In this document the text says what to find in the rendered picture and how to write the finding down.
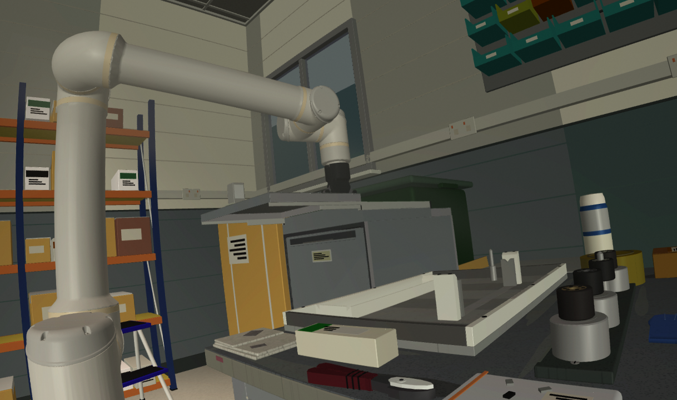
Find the shelving unit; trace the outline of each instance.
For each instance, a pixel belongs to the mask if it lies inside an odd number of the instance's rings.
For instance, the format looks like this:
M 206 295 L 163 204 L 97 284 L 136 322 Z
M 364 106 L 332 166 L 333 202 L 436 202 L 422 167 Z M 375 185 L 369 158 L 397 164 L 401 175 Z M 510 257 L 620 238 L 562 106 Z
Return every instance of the shelving unit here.
M 24 232 L 24 207 L 50 207 L 54 206 L 54 191 L 29 191 L 24 188 L 24 144 L 54 144 L 56 139 L 57 124 L 55 122 L 25 121 L 26 84 L 20 83 L 18 92 L 18 117 L 17 119 L 0 118 L 0 142 L 15 142 L 16 144 L 16 190 L 0 190 L 0 207 L 16 208 L 16 239 L 18 251 L 18 263 L 10 266 L 0 266 L 0 275 L 18 274 L 18 286 L 20 293 L 20 310 L 23 332 L 29 329 L 29 302 L 26 273 L 36 271 L 52 271 L 56 269 L 55 262 L 26 264 Z M 118 256 L 107 258 L 109 265 L 123 263 L 143 262 L 143 275 L 146 283 L 146 303 L 148 312 L 136 314 L 136 321 L 148 322 L 150 325 L 161 325 L 166 354 L 166 366 L 168 375 L 163 375 L 171 390 L 177 389 L 176 374 L 173 367 L 173 352 L 170 342 L 170 329 L 168 329 L 168 312 L 166 309 L 166 291 L 163 284 L 163 265 L 161 260 L 160 227 L 158 226 L 158 190 L 156 185 L 156 135 L 155 135 L 155 102 L 148 101 L 148 128 L 143 130 L 143 116 L 137 117 L 137 130 L 118 129 L 107 127 L 106 147 L 112 149 L 136 150 L 138 156 L 138 172 L 140 179 L 138 184 L 145 187 L 143 176 L 143 141 L 148 139 L 150 151 L 150 191 L 106 191 L 106 205 L 139 205 L 140 215 L 146 216 L 146 198 L 151 200 L 151 223 L 153 225 L 153 251 L 151 254 L 137 256 Z M 155 314 L 156 301 L 153 296 L 153 283 L 151 282 L 149 261 L 155 261 L 156 284 L 158 288 L 158 313 Z M 160 362 L 158 349 L 158 334 L 156 329 L 151 330 L 151 342 L 153 357 Z M 23 333 L 11 334 L 0 337 L 0 353 L 24 349 L 26 336 Z M 145 392 L 160 388 L 160 384 L 145 387 Z M 127 397 L 138 394 L 137 389 L 125 391 Z

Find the blue stripe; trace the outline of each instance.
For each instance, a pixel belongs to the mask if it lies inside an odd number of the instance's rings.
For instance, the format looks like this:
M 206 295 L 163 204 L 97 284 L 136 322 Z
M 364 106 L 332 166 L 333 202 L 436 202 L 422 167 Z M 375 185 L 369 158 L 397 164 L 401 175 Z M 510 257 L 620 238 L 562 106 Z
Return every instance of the blue stripe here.
M 592 206 L 583 206 L 580 208 L 582 212 L 589 212 L 590 210 L 598 210 L 601 208 L 607 208 L 608 206 L 605 203 L 593 204 Z
M 607 235 L 608 233 L 610 233 L 609 229 L 603 229 L 602 231 L 583 232 L 583 236 Z

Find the ladder leg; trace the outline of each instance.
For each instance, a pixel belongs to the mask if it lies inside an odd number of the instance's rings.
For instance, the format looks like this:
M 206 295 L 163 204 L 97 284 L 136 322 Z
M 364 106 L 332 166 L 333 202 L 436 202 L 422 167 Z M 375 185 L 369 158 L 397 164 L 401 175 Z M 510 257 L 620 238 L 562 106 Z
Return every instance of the ladder leg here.
M 133 331 L 133 349 L 136 350 L 136 369 L 141 369 L 141 355 L 138 354 L 138 331 Z M 143 382 L 138 382 L 138 398 L 145 400 L 145 397 L 143 397 Z
M 148 342 L 146 342 L 146 337 L 143 336 L 143 332 L 140 330 L 135 331 L 134 333 L 138 332 L 138 336 L 141 337 L 141 342 L 143 342 L 143 347 L 146 348 L 146 354 L 148 354 L 148 357 L 151 359 L 151 364 L 154 367 L 158 367 L 158 364 L 156 364 L 156 359 L 153 357 L 153 353 L 151 353 L 150 347 L 148 347 Z M 166 384 L 166 380 L 163 379 L 163 375 L 160 375 L 159 381 L 161 381 L 161 386 L 163 387 L 163 391 L 166 392 L 166 397 L 168 397 L 168 400 L 173 400 L 173 396 L 171 395 L 171 391 L 168 389 L 168 385 Z

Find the green stripe on box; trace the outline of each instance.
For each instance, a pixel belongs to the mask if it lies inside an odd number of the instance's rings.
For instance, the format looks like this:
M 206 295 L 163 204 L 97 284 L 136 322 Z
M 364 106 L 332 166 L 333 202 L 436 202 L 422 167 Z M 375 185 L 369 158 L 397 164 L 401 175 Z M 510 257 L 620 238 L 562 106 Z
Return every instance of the green stripe on box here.
M 28 107 L 49 108 L 49 101 L 28 101 Z
M 313 324 L 311 326 L 299 329 L 301 332 L 316 332 L 319 329 L 324 329 L 325 327 L 330 327 L 331 324 Z

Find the stack of paper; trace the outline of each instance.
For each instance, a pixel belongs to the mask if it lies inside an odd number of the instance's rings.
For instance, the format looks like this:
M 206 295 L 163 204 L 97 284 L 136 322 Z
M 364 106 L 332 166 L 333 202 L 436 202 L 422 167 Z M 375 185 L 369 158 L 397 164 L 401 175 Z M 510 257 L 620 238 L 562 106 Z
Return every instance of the stack of paper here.
M 296 347 L 296 337 L 278 330 L 260 328 L 221 337 L 215 340 L 213 346 L 225 352 L 258 360 Z

